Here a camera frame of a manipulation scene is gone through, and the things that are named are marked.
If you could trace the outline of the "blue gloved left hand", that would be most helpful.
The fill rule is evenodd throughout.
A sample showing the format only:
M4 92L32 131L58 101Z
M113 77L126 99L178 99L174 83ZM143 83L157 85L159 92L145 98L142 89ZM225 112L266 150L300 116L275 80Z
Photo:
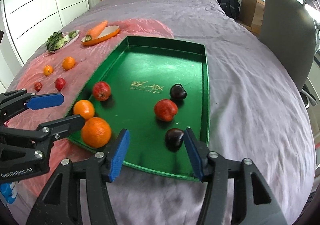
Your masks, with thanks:
M18 195L18 182L1 184L1 195L4 197L7 204L13 204Z

